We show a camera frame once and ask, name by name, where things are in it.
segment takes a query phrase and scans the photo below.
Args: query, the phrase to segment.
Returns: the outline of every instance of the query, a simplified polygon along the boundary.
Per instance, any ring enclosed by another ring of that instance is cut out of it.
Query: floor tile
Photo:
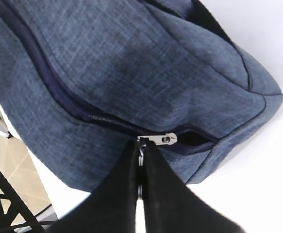
[[[7,153],[4,168],[1,170],[1,173],[4,177],[9,178],[15,172],[17,166],[18,164],[16,164],[14,159]]]
[[[6,200],[6,199],[1,199],[1,204],[2,204],[2,207],[3,207],[4,214],[6,214],[7,211],[9,210],[9,208],[10,208],[11,202],[9,200]]]
[[[0,194],[4,194],[4,192],[0,189]]]
[[[21,214],[18,214],[16,216],[16,218],[14,219],[14,221],[12,222],[11,226],[14,226],[14,225],[18,225],[18,224],[22,224],[26,222],[25,219],[23,218],[23,216]]]
[[[33,164],[33,161],[31,160],[31,157],[29,155],[27,155],[25,160],[19,165],[18,169],[22,169],[25,171],[31,171],[31,172],[37,172]]]
[[[15,171],[8,181],[16,192],[26,194],[27,187],[24,183],[23,173],[20,173],[19,170]]]
[[[9,155],[13,158],[15,164],[19,165],[28,155],[28,150],[24,143],[17,138],[8,140]]]
[[[34,215],[38,214],[41,210],[43,210],[50,204],[50,201],[42,200],[40,198],[32,196],[28,196],[28,200],[31,206],[30,210]]]
[[[21,184],[24,186],[24,189],[18,186],[21,189],[19,190],[19,192],[22,192],[24,194],[27,194],[33,197],[37,197],[37,198],[40,198],[46,201],[49,200],[49,197],[46,194],[44,186],[37,173],[26,171],[26,170],[21,170],[21,169],[18,169],[15,173],[17,175],[17,178],[15,179],[21,180]],[[12,182],[15,185],[20,185],[15,180],[11,181],[11,183]]]

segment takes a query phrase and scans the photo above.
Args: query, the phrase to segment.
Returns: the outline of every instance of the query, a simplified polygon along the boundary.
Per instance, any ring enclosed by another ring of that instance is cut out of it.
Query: zipper
[[[143,163],[144,163],[144,158],[145,158],[144,150],[147,147],[147,143],[145,142],[146,138],[148,140],[150,140],[149,137],[140,137],[139,136],[137,138],[137,148],[139,149],[138,169],[137,169],[138,200],[142,200],[143,178],[144,178]]]
[[[35,35],[8,0],[0,0],[0,17],[24,46],[48,92],[71,116],[80,121],[100,125],[134,138],[147,137],[149,140],[155,141],[159,146],[173,145],[177,141],[181,143],[181,141],[177,140],[178,133],[155,132],[144,129],[106,113],[74,94],[66,84],[62,82],[59,75],[46,58]],[[200,133],[207,138],[207,140],[213,142],[212,144],[217,141],[216,138],[200,129],[191,126],[190,128],[193,133]]]

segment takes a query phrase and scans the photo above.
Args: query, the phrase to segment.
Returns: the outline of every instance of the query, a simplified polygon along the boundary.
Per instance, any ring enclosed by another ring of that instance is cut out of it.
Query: zipper opening
[[[176,128],[174,131],[171,130],[168,132],[147,130],[116,116],[110,115],[91,105],[70,91],[70,89],[61,81],[60,77],[46,58],[31,29],[22,19],[21,15],[19,15],[14,6],[7,0],[0,0],[0,17],[24,46],[39,77],[50,95],[74,118],[83,122],[107,127],[108,129],[115,130],[135,138],[142,135],[165,135],[166,133],[176,131],[176,135],[180,136],[178,142],[184,146],[198,146],[194,145],[194,142],[193,140],[190,140],[191,137],[189,135],[195,135],[195,137],[192,138],[198,138],[198,135],[199,137],[204,138],[203,140],[200,139],[199,142],[204,141],[205,143],[215,143],[218,140],[201,129],[192,126],[186,127],[184,130]]]

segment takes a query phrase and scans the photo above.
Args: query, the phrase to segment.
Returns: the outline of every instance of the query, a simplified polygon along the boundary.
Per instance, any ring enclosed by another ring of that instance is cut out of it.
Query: denim fabric
[[[83,100],[152,131],[190,124],[218,139],[211,151],[186,156],[161,149],[185,182],[207,177],[283,100],[247,53],[252,91],[231,44],[143,1],[11,2],[61,81]],[[66,112],[1,18],[0,103],[30,150],[74,188],[92,191],[132,139]]]

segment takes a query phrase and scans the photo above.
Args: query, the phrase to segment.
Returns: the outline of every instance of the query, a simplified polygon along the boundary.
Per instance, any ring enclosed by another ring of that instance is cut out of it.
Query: black fabric
[[[138,153],[134,143],[92,195],[52,225],[49,233],[134,233]]]
[[[177,136],[177,142],[185,145],[199,146],[210,141],[201,134],[194,132],[185,132]]]
[[[243,233],[184,185],[153,142],[147,143],[144,155],[147,233]]]
[[[140,145],[130,142],[93,194],[47,232],[134,233],[142,185],[148,233],[243,233],[184,185],[153,142],[145,142],[144,165],[138,166]]]
[[[187,17],[187,20],[211,31],[212,33],[220,36],[226,42],[233,45],[232,40],[224,32],[220,24],[211,15],[207,8],[198,0],[192,1],[194,3],[194,8],[191,14]]]

